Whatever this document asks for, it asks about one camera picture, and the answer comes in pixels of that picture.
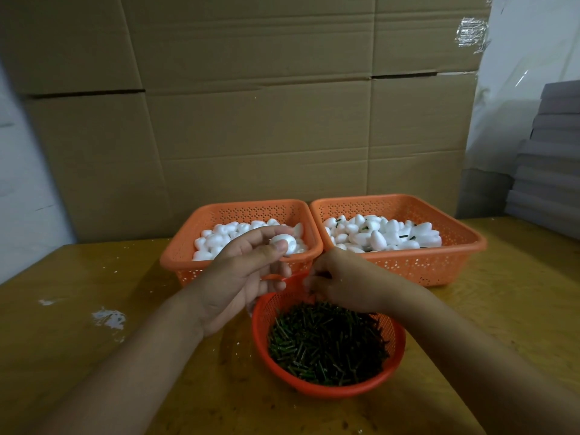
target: red round basket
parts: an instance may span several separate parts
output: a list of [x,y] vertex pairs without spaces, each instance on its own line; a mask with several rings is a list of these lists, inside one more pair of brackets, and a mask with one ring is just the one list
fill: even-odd
[[387,380],[401,363],[405,352],[405,329],[388,316],[378,314],[382,335],[388,342],[386,350],[390,357],[383,364],[383,371],[365,382],[352,386],[321,386],[301,380],[283,370],[268,354],[268,333],[274,323],[278,311],[287,311],[291,306],[300,302],[314,302],[314,298],[304,292],[302,280],[305,273],[293,275],[285,279],[286,290],[282,293],[269,293],[262,296],[254,308],[252,315],[253,339],[260,357],[266,366],[287,384],[302,392],[318,398],[346,398],[363,394],[376,388]]

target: orange plastic basket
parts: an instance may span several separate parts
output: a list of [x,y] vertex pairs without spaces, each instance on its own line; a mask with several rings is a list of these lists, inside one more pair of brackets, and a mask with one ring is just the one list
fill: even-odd
[[313,260],[322,253],[323,243],[308,205],[301,200],[246,201],[203,206],[193,212],[173,237],[161,255],[161,266],[174,271],[181,284],[186,285],[211,263],[192,261],[196,251],[193,241],[199,238],[202,230],[232,221],[250,223],[252,220],[267,221],[270,218],[288,226],[302,223],[302,238],[308,250],[282,258],[282,261],[287,262],[294,273],[309,269]]
[[485,238],[475,230],[411,195],[325,198],[313,201],[310,209],[321,233],[324,250],[334,247],[324,228],[324,220],[341,214],[344,214],[347,219],[359,213],[361,215],[375,214],[401,221],[412,220],[417,224],[431,222],[433,228],[440,232],[442,247],[360,254],[367,261],[424,287],[453,282],[469,255],[485,250],[487,247]]
[[386,350],[389,358],[383,363],[383,371],[365,382],[352,386],[314,385],[283,370],[268,354],[268,333],[278,316],[277,309],[285,312],[300,302],[314,302],[314,297],[308,296],[302,288],[302,280],[305,276],[306,274],[302,273],[286,278],[286,290],[281,293],[269,293],[258,300],[252,315],[252,335],[260,357],[276,376],[298,391],[312,397],[346,398],[376,388],[395,372],[405,353],[405,329],[390,317],[382,314],[376,317],[382,327],[382,336],[388,342]]

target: white paint stain on table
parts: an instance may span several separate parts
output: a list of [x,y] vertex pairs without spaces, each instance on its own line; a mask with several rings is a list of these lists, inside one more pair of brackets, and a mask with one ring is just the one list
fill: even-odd
[[100,327],[101,325],[105,325],[106,327],[112,329],[123,329],[125,326],[123,325],[127,320],[127,317],[117,310],[106,310],[105,307],[101,307],[101,309],[95,313],[92,313],[93,321],[95,325]]

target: person's left hand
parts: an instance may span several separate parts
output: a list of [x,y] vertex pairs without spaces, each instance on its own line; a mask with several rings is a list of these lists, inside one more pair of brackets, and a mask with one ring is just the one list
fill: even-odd
[[285,282],[263,281],[262,277],[273,273],[286,278],[292,274],[288,264],[279,261],[288,243],[269,244],[269,241],[276,235],[293,232],[287,226],[250,230],[226,245],[214,262],[185,288],[198,304],[204,336],[217,332],[258,296],[284,290]]

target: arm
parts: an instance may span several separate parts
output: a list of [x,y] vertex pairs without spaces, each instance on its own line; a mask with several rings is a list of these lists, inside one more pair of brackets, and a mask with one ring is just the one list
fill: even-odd
[[169,298],[64,399],[33,433],[142,434],[193,351],[258,295],[284,289],[261,276],[291,270],[279,262],[285,241],[266,245],[283,226],[250,231],[224,248],[190,285]]
[[343,307],[360,312],[378,310],[399,321],[486,432],[580,433],[577,395],[423,287],[339,249],[315,263],[306,285]]

